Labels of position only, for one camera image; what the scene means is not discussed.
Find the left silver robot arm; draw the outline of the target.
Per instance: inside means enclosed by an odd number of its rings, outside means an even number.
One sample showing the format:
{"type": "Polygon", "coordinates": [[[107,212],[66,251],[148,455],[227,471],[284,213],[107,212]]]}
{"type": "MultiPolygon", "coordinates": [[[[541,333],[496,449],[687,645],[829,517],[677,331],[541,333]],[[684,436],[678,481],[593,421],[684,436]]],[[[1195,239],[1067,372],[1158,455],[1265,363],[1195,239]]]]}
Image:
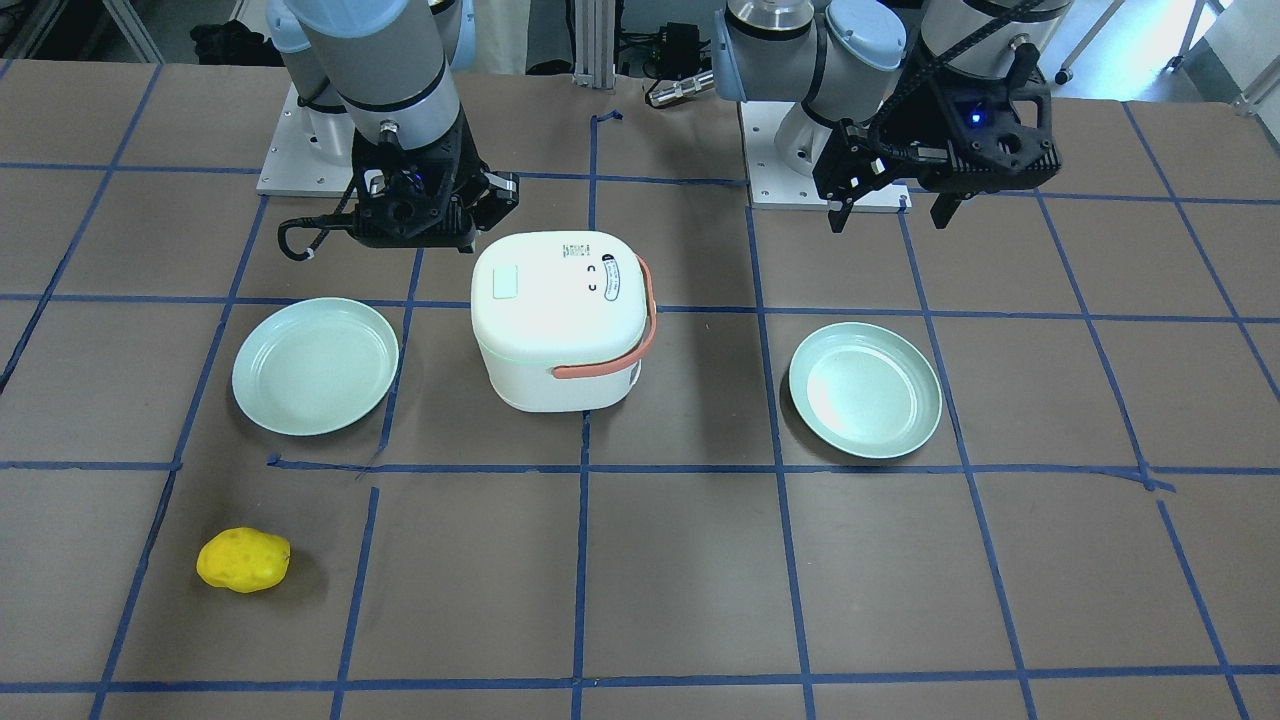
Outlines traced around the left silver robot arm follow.
{"type": "Polygon", "coordinates": [[[780,151],[840,232],[856,201],[902,178],[943,229],[979,193],[1034,190],[1062,159],[1041,53],[1068,1],[931,1],[910,36],[879,1],[727,1],[717,94],[787,102],[780,151]]]}

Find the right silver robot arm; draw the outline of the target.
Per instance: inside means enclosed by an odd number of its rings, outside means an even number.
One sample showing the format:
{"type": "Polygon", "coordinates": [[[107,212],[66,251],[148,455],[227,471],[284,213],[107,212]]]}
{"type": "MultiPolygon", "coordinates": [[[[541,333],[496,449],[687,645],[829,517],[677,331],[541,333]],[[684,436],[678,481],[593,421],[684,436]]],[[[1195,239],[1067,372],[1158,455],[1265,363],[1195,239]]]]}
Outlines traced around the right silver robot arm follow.
{"type": "Polygon", "coordinates": [[[298,108],[348,117],[351,178],[335,210],[279,224],[291,260],[333,231],[370,249],[454,249],[518,206],[518,177],[479,155],[451,60],[456,1],[270,1],[266,23],[298,108]]]}

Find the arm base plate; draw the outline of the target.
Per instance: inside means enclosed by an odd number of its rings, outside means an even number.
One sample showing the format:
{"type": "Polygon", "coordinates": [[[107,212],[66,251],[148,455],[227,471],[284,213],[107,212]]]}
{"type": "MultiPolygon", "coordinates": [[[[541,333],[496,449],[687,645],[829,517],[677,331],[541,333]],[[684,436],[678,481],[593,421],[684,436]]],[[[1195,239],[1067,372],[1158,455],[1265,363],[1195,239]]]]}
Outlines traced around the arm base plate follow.
{"type": "Polygon", "coordinates": [[[829,128],[797,102],[739,105],[751,206],[756,210],[827,211],[812,177],[829,128]]]}
{"type": "Polygon", "coordinates": [[[346,113],[302,108],[288,88],[256,183],[257,193],[338,199],[352,178],[355,124],[346,113]]]}

